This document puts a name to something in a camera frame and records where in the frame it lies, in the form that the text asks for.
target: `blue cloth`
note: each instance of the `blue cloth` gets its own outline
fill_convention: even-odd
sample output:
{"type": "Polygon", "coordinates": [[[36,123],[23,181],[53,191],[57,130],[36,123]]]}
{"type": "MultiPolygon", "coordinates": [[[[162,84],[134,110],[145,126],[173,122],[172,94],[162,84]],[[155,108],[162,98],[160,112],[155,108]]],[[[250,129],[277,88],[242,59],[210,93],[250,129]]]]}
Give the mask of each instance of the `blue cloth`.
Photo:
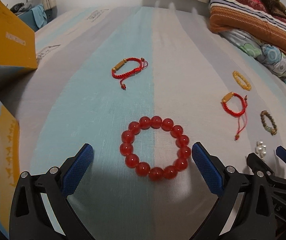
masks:
{"type": "Polygon", "coordinates": [[[47,24],[46,13],[44,11],[43,5],[39,4],[33,7],[31,10],[33,12],[34,20],[36,22],[37,27],[41,29],[47,24]]]}

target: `bracelet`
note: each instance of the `bracelet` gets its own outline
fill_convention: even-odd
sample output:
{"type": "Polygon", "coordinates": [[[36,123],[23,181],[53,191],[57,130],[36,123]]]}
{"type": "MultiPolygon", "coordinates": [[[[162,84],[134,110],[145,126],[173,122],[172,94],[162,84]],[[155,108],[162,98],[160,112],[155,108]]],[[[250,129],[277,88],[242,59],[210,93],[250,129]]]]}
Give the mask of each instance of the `bracelet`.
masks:
{"type": "Polygon", "coordinates": [[[266,145],[262,141],[256,142],[255,153],[264,161],[264,157],[266,156],[266,145]]]}
{"type": "Polygon", "coordinates": [[[125,58],[120,63],[118,63],[114,68],[112,68],[112,77],[114,77],[116,79],[121,79],[121,81],[120,81],[121,88],[123,90],[125,90],[126,86],[125,86],[125,84],[123,84],[123,81],[125,79],[127,79],[128,77],[134,75],[136,72],[140,72],[142,69],[146,68],[147,66],[148,66],[148,62],[144,58],[135,58],[135,57],[125,58]],[[139,65],[139,67],[137,67],[137,68],[135,68],[129,72],[126,72],[126,73],[121,74],[121,75],[115,75],[115,72],[118,71],[128,61],[136,61],[140,65],[139,65]]]}
{"type": "Polygon", "coordinates": [[[125,165],[134,169],[140,177],[149,176],[151,181],[157,181],[162,178],[174,179],[178,171],[183,171],[187,168],[187,158],[191,155],[191,149],[187,146],[189,138],[183,134],[183,128],[180,125],[174,125],[170,118],[165,118],[163,121],[161,117],[154,116],[151,119],[147,116],[140,118],[139,122],[131,122],[129,129],[124,131],[121,135],[122,144],[120,145],[120,153],[125,157],[125,165]],[[179,147],[178,156],[173,165],[162,169],[160,167],[151,166],[146,162],[140,162],[139,157],[133,153],[133,145],[135,135],[139,134],[141,129],[148,128],[159,129],[162,127],[164,131],[169,131],[172,137],[176,138],[176,145],[179,147]]]}
{"type": "Polygon", "coordinates": [[[274,122],[274,119],[268,113],[268,111],[266,111],[266,110],[262,111],[260,116],[261,116],[261,122],[262,122],[262,125],[263,125],[264,129],[267,130],[272,135],[276,135],[276,133],[277,133],[277,126],[276,126],[276,124],[274,122]],[[273,128],[267,126],[267,124],[265,122],[264,115],[271,121],[273,128]]]}
{"type": "Polygon", "coordinates": [[[247,91],[250,91],[252,89],[251,84],[248,82],[248,80],[238,71],[233,71],[233,77],[235,79],[235,81],[239,84],[239,86],[247,91]],[[242,79],[245,83],[242,84],[242,82],[237,78],[239,77],[240,79],[242,79]]]}
{"type": "Polygon", "coordinates": [[[237,93],[234,93],[234,92],[230,92],[228,93],[226,96],[223,97],[222,99],[222,106],[223,106],[223,109],[225,112],[227,112],[228,114],[234,116],[234,117],[238,117],[238,124],[239,124],[239,127],[237,129],[237,132],[236,132],[236,135],[235,135],[235,141],[237,141],[240,137],[240,132],[242,132],[242,130],[246,127],[246,124],[247,124],[247,115],[246,115],[246,112],[245,112],[245,109],[247,108],[247,96],[245,96],[245,98],[243,99],[239,94],[237,93]],[[232,97],[237,97],[241,100],[241,103],[242,103],[242,111],[241,112],[233,112],[232,110],[228,109],[227,107],[227,102],[232,98],[232,97]],[[243,120],[244,122],[244,126],[242,128],[240,128],[240,117],[245,114],[245,121],[243,120]]]}

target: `red bead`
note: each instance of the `red bead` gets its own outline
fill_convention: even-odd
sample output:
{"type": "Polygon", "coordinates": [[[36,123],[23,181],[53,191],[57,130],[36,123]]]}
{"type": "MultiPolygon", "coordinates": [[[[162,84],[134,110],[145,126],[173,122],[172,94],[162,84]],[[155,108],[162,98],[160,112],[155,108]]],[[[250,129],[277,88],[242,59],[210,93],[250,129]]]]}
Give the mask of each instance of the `red bead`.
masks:
{"type": "Polygon", "coordinates": [[[130,143],[122,143],[120,145],[120,153],[123,156],[127,156],[127,155],[133,153],[133,145],[131,145],[130,143]]]}
{"type": "Polygon", "coordinates": [[[166,132],[170,131],[174,125],[174,122],[170,118],[165,118],[162,122],[162,129],[166,132]]]}
{"type": "Polygon", "coordinates": [[[190,147],[184,146],[179,149],[179,157],[187,159],[191,155],[190,147]]]}
{"type": "Polygon", "coordinates": [[[179,146],[180,148],[187,146],[189,142],[190,139],[185,134],[182,134],[176,139],[176,145],[179,146]]]}
{"type": "Polygon", "coordinates": [[[151,126],[151,119],[149,119],[147,116],[143,116],[139,120],[141,129],[149,129],[151,126]]]}
{"type": "Polygon", "coordinates": [[[187,168],[188,166],[188,162],[185,158],[178,158],[175,162],[174,162],[174,166],[178,171],[183,171],[187,168]]]}
{"type": "Polygon", "coordinates": [[[134,133],[132,131],[124,131],[121,135],[122,142],[132,143],[134,142],[134,133]]]}
{"type": "Polygon", "coordinates": [[[165,169],[164,169],[164,178],[166,179],[174,179],[176,177],[176,175],[178,174],[178,171],[177,169],[174,167],[174,166],[167,166],[165,169]]]}
{"type": "Polygon", "coordinates": [[[139,162],[139,157],[136,154],[129,154],[125,157],[125,165],[129,168],[135,168],[139,162]]]}
{"type": "Polygon", "coordinates": [[[183,128],[180,125],[174,125],[173,128],[171,129],[170,134],[172,137],[177,138],[178,136],[183,134],[183,128]]]}
{"type": "Polygon", "coordinates": [[[137,135],[141,131],[141,126],[138,122],[130,122],[129,130],[132,131],[135,135],[137,135]]]}
{"type": "Polygon", "coordinates": [[[151,170],[151,167],[148,163],[139,163],[135,168],[136,174],[141,177],[147,176],[150,170],[151,170]]]}
{"type": "Polygon", "coordinates": [[[154,129],[159,129],[162,125],[162,118],[159,116],[153,116],[151,119],[151,126],[154,129]]]}
{"type": "Polygon", "coordinates": [[[155,167],[150,170],[150,173],[148,174],[148,177],[150,178],[151,181],[157,181],[163,178],[163,169],[160,167],[155,167]]]}

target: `braided red cord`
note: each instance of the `braided red cord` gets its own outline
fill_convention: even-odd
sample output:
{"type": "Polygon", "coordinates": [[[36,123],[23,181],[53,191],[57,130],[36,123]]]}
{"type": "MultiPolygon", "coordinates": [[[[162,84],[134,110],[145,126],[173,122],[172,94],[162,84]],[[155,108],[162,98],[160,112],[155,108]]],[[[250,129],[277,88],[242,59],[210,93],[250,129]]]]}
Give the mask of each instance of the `braided red cord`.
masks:
{"type": "Polygon", "coordinates": [[[223,106],[223,109],[224,109],[224,111],[225,112],[227,112],[228,114],[230,114],[231,116],[234,116],[234,117],[238,117],[238,129],[237,129],[237,132],[236,132],[236,135],[235,135],[235,141],[237,141],[238,139],[239,139],[239,137],[240,137],[240,132],[242,132],[244,129],[245,129],[245,127],[246,127],[246,125],[247,125],[247,114],[246,114],[246,112],[245,112],[245,110],[246,110],[246,108],[247,108],[247,97],[245,96],[245,98],[242,98],[239,94],[237,94],[237,93],[234,93],[234,96],[235,97],[237,97],[237,98],[239,98],[240,100],[241,100],[241,103],[242,103],[242,111],[240,111],[240,112],[238,112],[238,113],[236,113],[236,112],[233,112],[232,110],[230,110],[230,109],[228,109],[228,107],[227,107],[227,104],[226,103],[223,103],[222,102],[222,106],[223,106]],[[243,119],[243,123],[244,123],[244,125],[243,125],[243,127],[242,128],[240,128],[240,117],[242,117],[242,119],[243,119]]]}
{"type": "Polygon", "coordinates": [[[148,66],[148,62],[143,59],[143,58],[136,58],[136,57],[129,57],[126,59],[126,62],[128,61],[136,61],[138,62],[140,65],[137,68],[134,68],[133,70],[120,74],[120,75],[115,75],[115,71],[112,69],[112,77],[116,78],[116,79],[121,79],[120,84],[121,84],[121,88],[122,89],[126,89],[125,84],[123,84],[123,81],[125,79],[127,79],[128,77],[134,75],[136,72],[140,72],[142,69],[146,68],[148,66]]]}

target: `metal screw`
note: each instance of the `metal screw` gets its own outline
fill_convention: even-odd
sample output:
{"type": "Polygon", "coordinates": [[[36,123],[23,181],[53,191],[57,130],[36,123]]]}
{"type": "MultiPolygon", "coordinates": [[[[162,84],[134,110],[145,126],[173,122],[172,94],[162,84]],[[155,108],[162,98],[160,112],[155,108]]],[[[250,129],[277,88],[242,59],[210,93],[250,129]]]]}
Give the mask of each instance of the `metal screw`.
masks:
{"type": "Polygon", "coordinates": [[[26,178],[28,176],[28,173],[26,171],[22,172],[21,177],[26,178]]]}
{"type": "Polygon", "coordinates": [[[261,178],[264,176],[264,173],[262,171],[258,171],[256,174],[261,178]]]}
{"type": "Polygon", "coordinates": [[[234,173],[234,172],[235,172],[235,169],[234,169],[234,167],[232,167],[232,166],[228,166],[226,169],[227,169],[227,171],[228,171],[229,173],[234,173]]]}
{"type": "Polygon", "coordinates": [[[51,174],[55,174],[55,173],[57,173],[58,172],[58,168],[57,167],[52,167],[51,169],[50,169],[50,173],[51,174]]]}

